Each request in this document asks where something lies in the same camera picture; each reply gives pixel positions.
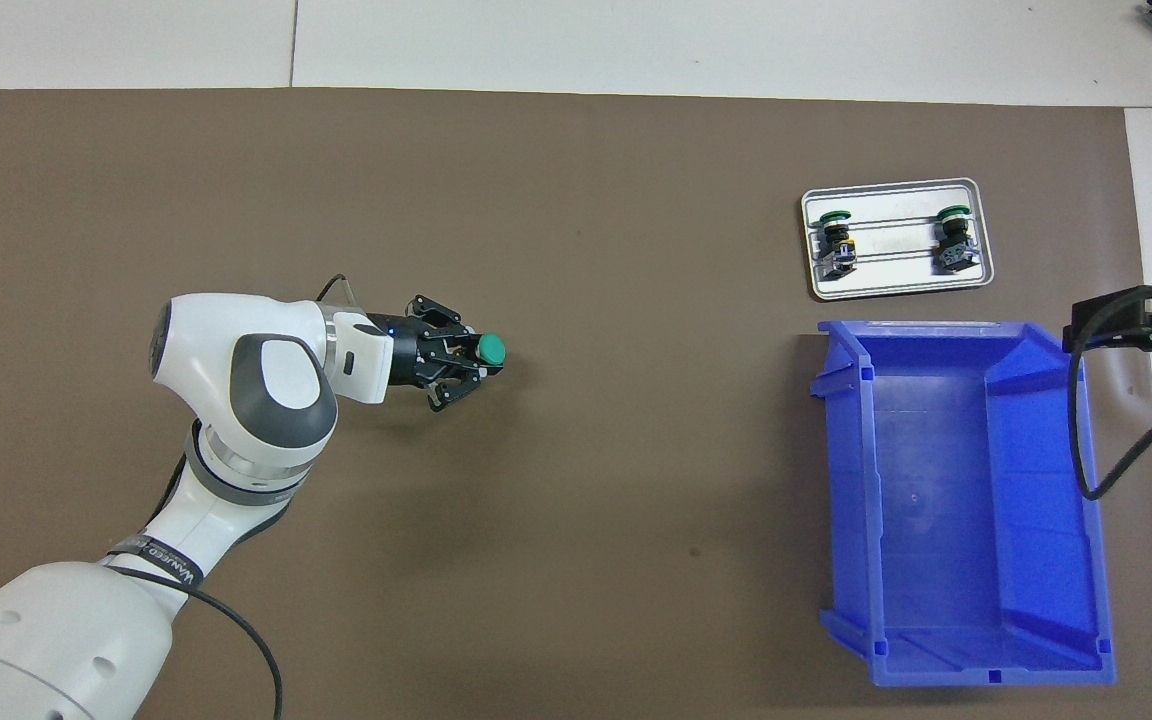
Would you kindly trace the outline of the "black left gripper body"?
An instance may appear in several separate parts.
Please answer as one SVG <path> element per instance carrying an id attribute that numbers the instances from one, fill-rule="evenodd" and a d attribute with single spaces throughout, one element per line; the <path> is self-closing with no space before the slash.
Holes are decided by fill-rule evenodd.
<path id="1" fill-rule="evenodd" d="M 425 389 L 429 379 L 420 376 L 419 341 L 425 325 L 415 316 L 370 313 L 369 320 L 393 341 L 389 386 Z"/>

